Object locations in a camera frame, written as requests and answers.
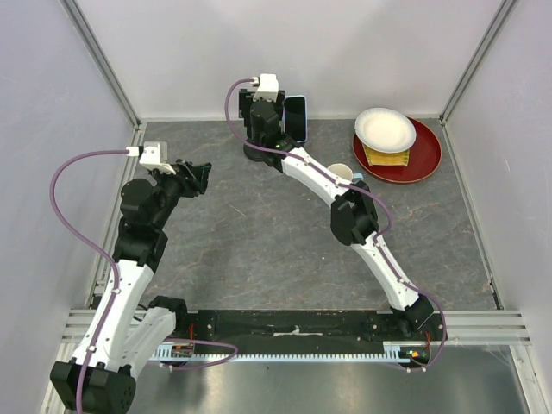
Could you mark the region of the phone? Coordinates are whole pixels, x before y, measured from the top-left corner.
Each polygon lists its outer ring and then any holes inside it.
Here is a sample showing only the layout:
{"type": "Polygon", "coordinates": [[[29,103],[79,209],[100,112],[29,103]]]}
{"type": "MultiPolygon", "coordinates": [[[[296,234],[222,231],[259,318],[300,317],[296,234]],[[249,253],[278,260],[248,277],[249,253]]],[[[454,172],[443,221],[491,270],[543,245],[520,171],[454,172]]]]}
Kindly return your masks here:
{"type": "Polygon", "coordinates": [[[308,140],[308,116],[305,96],[287,96],[284,101],[285,132],[297,143],[305,144],[308,140]]]}

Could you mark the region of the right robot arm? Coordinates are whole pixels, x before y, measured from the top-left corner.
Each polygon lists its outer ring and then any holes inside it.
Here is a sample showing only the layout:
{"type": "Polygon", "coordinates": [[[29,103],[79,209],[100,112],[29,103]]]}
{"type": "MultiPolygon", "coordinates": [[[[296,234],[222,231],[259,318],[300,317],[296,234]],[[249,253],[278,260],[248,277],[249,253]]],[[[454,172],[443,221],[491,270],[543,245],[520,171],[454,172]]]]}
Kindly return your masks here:
{"type": "Polygon", "coordinates": [[[344,179],[315,161],[281,128],[283,107],[282,91],[274,101],[255,98],[252,91],[239,91],[239,117],[247,130],[244,147],[255,158],[305,185],[329,206],[333,236],[352,248],[379,281],[396,316],[397,333],[404,339],[417,338],[425,331],[434,308],[387,247],[369,187],[363,181],[344,179]]]}

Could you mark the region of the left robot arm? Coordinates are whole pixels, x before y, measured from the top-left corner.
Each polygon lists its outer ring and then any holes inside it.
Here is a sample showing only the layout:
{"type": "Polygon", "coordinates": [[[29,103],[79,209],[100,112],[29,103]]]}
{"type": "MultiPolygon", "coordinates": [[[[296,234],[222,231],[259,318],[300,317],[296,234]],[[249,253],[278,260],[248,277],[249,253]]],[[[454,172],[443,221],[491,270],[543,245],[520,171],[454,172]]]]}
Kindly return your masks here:
{"type": "Polygon", "coordinates": [[[150,170],[151,179],[132,179],[121,189],[118,236],[106,259],[110,276],[92,322],[69,361],[57,361],[50,380],[68,410],[126,413],[136,382],[167,338],[189,329],[183,299],[157,297],[135,329],[130,327],[141,296],[164,254],[164,226],[181,198],[206,192],[210,163],[178,160],[171,172],[150,170]]]}

